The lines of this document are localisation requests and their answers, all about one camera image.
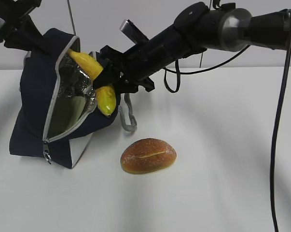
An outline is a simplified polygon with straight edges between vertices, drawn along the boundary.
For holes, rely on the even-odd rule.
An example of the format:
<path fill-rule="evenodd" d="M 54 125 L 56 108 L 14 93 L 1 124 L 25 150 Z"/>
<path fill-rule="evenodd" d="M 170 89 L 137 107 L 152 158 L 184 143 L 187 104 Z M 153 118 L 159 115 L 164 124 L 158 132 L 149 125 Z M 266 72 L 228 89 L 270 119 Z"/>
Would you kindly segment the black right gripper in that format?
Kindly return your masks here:
<path fill-rule="evenodd" d="M 123 53 L 106 45 L 99 54 L 110 65 L 93 81 L 93 87 L 115 83 L 120 93 L 135 93 L 139 86 L 150 92 L 154 83 L 149 76 L 179 59 L 179 36 L 155 36 L 152 39 L 141 36 Z"/>

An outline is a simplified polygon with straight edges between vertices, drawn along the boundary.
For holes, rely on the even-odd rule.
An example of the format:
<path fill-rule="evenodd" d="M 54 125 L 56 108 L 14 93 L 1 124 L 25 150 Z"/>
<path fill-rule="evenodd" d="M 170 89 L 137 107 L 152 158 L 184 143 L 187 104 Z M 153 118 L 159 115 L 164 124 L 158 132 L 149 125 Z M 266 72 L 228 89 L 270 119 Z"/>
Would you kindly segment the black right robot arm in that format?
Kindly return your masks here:
<path fill-rule="evenodd" d="M 106 66 L 94 81 L 95 88 L 112 84 L 117 93 L 135 93 L 139 86 L 152 91 L 152 74 L 208 49 L 238 52 L 249 45 L 291 49 L 290 10 L 252 16 L 248 10 L 236 8 L 234 3 L 214 10 L 203 2 L 195 3 L 151 39 L 130 20 L 125 20 L 120 30 L 134 45 L 125 52 L 109 46 L 98 52 L 97 58 Z"/>

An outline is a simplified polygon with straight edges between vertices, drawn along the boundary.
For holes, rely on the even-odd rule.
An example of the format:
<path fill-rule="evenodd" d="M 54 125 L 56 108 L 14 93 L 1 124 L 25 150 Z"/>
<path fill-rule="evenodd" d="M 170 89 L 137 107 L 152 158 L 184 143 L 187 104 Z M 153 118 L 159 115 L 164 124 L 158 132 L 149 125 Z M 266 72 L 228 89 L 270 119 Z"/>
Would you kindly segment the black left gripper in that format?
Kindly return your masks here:
<path fill-rule="evenodd" d="M 0 0 L 0 43 L 6 48 L 50 54 L 48 42 L 29 15 L 40 5 L 40 0 Z"/>

